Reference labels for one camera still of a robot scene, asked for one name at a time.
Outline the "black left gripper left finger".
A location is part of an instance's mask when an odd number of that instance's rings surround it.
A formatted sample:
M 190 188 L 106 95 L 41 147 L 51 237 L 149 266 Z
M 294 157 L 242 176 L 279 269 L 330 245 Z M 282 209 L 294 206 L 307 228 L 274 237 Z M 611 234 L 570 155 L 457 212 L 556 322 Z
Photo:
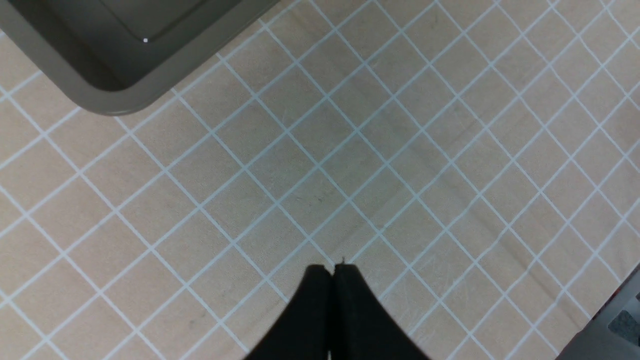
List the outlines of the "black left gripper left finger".
M 326 360 L 332 276 L 307 266 L 293 297 L 247 360 Z

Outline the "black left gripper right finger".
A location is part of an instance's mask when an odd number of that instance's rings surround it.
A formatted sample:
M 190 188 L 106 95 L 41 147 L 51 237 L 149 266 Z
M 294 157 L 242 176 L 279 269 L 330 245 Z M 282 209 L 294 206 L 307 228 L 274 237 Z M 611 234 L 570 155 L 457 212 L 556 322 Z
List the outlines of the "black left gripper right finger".
M 354 264 L 334 267 L 332 360 L 427 360 L 385 310 Z

